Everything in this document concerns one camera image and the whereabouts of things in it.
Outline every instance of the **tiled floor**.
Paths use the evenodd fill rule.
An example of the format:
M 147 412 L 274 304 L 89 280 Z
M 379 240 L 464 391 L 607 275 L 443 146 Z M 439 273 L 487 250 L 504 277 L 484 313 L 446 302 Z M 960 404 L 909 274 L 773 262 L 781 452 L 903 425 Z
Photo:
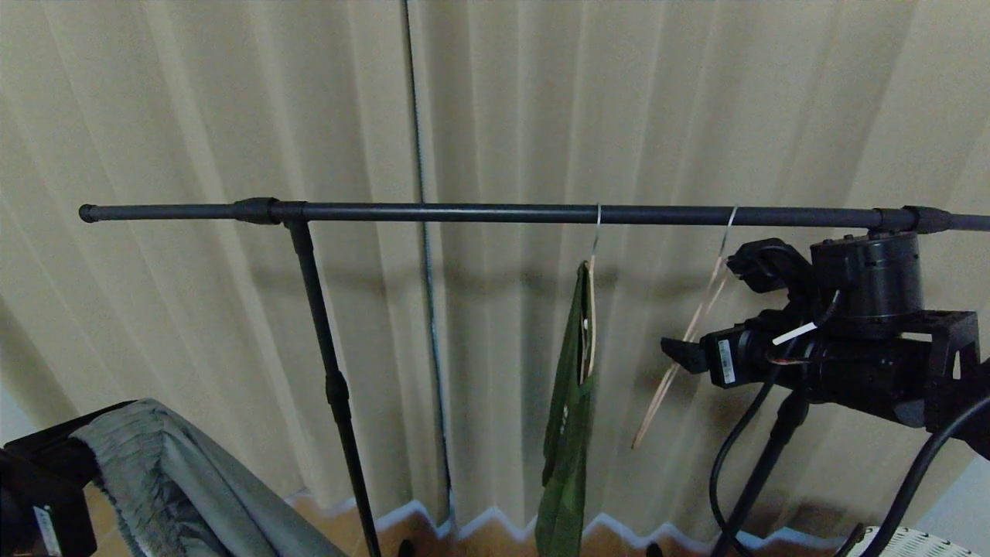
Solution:
M 86 490 L 90 517 L 96 533 L 98 549 L 96 557 L 127 557 L 129 555 L 124 540 L 117 532 L 113 510 L 95 488 Z M 335 545 L 352 557 L 366 557 L 367 548 L 361 535 L 357 510 L 351 508 L 337 514 L 322 511 L 307 497 L 294 499 L 295 509 L 314 524 Z M 396 555 L 402 540 L 409 539 L 416 547 L 416 556 L 424 557 L 496 557 L 519 556 L 537 557 L 536 543 L 529 539 L 519 541 L 496 520 L 476 529 L 469 537 L 453 539 L 452 535 L 437 538 L 429 519 L 413 513 L 391 528 L 378 533 L 382 554 Z M 702 557 L 680 546 L 672 538 L 657 540 L 667 557 Z M 832 551 L 810 550 L 805 547 L 776 543 L 754 552 L 760 557 L 826 557 Z M 581 546 L 582 557 L 625 556 L 644 557 L 644 548 L 630 546 L 626 540 L 605 526 L 597 526 L 584 536 Z

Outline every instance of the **gray cloth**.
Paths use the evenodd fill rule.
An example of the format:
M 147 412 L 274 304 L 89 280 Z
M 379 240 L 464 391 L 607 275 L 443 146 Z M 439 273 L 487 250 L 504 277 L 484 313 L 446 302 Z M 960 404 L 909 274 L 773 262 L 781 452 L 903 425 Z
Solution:
M 146 398 L 74 434 L 96 455 L 98 487 L 141 557 L 343 556 L 196 426 Z

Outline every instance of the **clothes rack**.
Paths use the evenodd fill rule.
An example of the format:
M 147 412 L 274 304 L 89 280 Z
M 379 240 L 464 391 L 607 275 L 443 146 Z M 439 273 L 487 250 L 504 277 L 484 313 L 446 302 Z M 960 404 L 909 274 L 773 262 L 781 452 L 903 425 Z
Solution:
M 645 205 L 534 205 L 451 203 L 311 203 L 256 197 L 235 203 L 173 205 L 82 205 L 85 222 L 109 220 L 239 220 L 252 224 L 284 224 L 291 233 L 306 285 L 317 342 L 327 376 L 327 400 L 334 414 L 357 503 L 368 554 L 380 557 L 374 516 L 361 470 L 350 420 L 347 381 L 334 351 L 319 271 L 313 254 L 310 221 L 388 222 L 503 222 L 590 223 L 631 225 L 728 224 L 733 207 Z M 990 231 L 990 215 L 953 214 L 922 206 L 900 209 L 845 209 L 817 207 L 738 207 L 733 226 L 785 226 L 864 228 L 871 232 L 944 230 Z M 400 556 L 411 556 L 412 545 L 403 542 Z

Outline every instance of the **green shirt hanging on hanger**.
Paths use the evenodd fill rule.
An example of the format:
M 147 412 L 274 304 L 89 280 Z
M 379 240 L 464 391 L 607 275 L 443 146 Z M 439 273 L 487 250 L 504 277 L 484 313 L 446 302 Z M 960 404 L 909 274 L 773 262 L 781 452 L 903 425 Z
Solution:
M 576 557 L 584 529 L 584 488 L 595 390 L 594 257 L 577 285 L 557 361 L 544 438 L 544 496 L 537 517 L 542 557 Z

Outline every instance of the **beige curtain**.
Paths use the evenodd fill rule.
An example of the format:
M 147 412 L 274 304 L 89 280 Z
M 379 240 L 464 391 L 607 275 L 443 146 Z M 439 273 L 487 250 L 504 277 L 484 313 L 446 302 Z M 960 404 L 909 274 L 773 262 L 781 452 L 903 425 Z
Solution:
M 81 203 L 900 206 L 990 213 L 990 5 L 0 4 L 3 387 L 50 425 L 153 396 L 282 494 L 349 497 L 287 233 L 85 225 Z M 417 153 L 418 118 L 422 152 Z M 456 520 L 539 502 L 545 406 L 591 227 L 316 223 L 372 507 Z M 723 231 L 607 226 L 589 518 L 714 534 L 706 482 L 753 395 L 679 377 L 629 448 Z M 735 229 L 729 249 L 844 231 Z M 990 308 L 986 238 L 922 240 L 928 306 Z M 730 283 L 704 327 L 780 298 Z M 984 345 L 988 337 L 983 336 Z M 743 436 L 729 507 L 773 421 Z M 441 435 L 445 417 L 445 443 Z M 876 520 L 923 432 L 813 408 L 750 530 Z M 950 444 L 909 519 L 970 458 Z

